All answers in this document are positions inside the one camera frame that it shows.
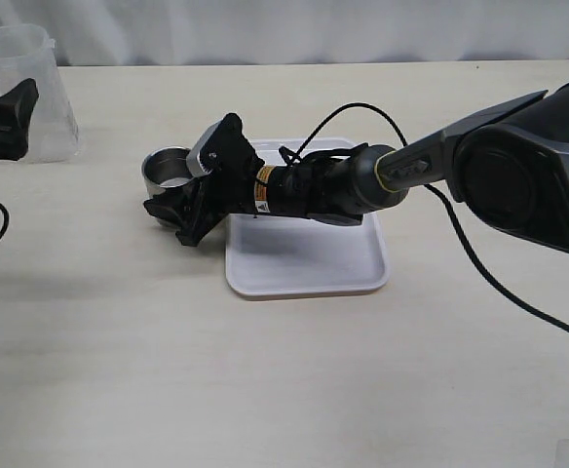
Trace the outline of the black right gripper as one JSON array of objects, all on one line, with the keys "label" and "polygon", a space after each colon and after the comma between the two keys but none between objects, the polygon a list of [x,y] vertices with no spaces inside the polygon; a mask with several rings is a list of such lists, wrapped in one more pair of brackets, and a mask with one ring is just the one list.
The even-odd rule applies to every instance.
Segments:
[{"label": "black right gripper", "polygon": [[191,194],[164,193],[143,202],[147,213],[164,225],[178,228],[176,237],[186,247],[196,247],[227,215],[254,210],[253,190],[259,169],[265,166],[243,134],[243,122],[227,113],[207,143],[213,170],[194,177]]}]

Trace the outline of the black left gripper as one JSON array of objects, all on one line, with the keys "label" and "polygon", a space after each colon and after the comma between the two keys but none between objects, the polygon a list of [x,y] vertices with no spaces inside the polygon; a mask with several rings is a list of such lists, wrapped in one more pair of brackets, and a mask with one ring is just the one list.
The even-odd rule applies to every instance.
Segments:
[{"label": "black left gripper", "polygon": [[27,134],[38,98],[32,78],[0,97],[0,160],[18,161],[27,153]]}]

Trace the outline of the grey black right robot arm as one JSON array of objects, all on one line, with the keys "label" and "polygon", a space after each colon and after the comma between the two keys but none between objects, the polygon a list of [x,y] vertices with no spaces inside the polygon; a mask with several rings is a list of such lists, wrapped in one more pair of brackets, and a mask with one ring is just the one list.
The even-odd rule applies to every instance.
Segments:
[{"label": "grey black right robot arm", "polygon": [[261,159],[241,118],[225,115],[190,150],[188,180],[144,204],[197,246],[231,214],[357,226],[401,203],[411,188],[444,181],[488,226],[569,254],[569,83],[471,114],[402,148],[362,143]]}]

